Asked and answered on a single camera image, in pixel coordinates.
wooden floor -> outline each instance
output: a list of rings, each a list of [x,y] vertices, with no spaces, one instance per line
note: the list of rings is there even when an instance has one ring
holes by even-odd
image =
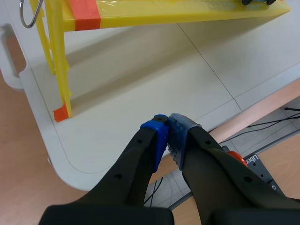
[[[47,206],[85,192],[56,175],[25,94],[8,87],[2,74],[0,104],[0,224],[36,225]]]

orange component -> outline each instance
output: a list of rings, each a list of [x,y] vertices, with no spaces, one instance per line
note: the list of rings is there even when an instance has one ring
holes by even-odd
[[[100,14],[96,0],[70,0],[75,18],[75,30],[100,29]]]
[[[53,112],[54,112],[54,119],[56,122],[61,122],[65,119],[69,118],[67,107],[66,107],[65,103],[61,108],[54,110]]]
[[[235,151],[230,151],[230,152],[228,152],[228,154],[231,155],[232,157],[236,158],[238,161],[240,161],[246,167],[248,167],[246,161],[243,159],[243,157],[239,153],[237,153]]]

yellow shelf leg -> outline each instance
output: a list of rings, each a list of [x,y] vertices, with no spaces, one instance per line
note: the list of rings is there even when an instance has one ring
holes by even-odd
[[[63,106],[54,111],[57,122],[72,117],[68,86],[68,63],[65,56],[65,41],[62,19],[61,0],[45,0],[45,8],[48,20],[50,46],[54,60],[57,81],[60,88],[60,96]]]

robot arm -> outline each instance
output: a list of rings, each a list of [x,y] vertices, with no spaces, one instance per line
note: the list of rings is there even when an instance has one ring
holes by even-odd
[[[300,203],[274,191],[180,114],[141,125],[116,163],[85,196],[50,206],[40,225],[173,225],[169,209],[146,208],[151,175],[166,145],[192,190],[203,225],[300,224]]]

orange tape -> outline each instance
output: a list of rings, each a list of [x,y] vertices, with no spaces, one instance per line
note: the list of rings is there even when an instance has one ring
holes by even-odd
[[[70,0],[75,18],[75,30],[100,29],[100,14],[96,0]]]
[[[58,123],[69,118],[66,104],[64,104],[61,108],[54,110],[53,112],[54,112],[54,119]]]

